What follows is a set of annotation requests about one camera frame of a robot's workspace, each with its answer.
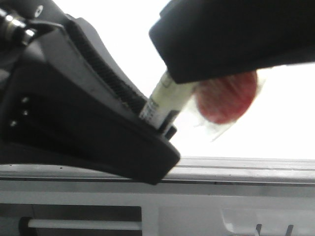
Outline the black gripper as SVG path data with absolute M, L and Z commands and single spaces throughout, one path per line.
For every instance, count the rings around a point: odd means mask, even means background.
M 33 40 L 72 17 L 53 0 L 2 0 L 0 2 L 0 82 L 4 84 L 14 63 Z

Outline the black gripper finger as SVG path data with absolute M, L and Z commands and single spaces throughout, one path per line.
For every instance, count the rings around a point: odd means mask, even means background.
M 179 162 L 139 118 L 146 98 L 97 31 L 71 18 L 24 48 L 0 84 L 0 162 L 61 165 L 157 184 Z
M 172 0 L 149 31 L 176 83 L 313 62 L 312 0 Z

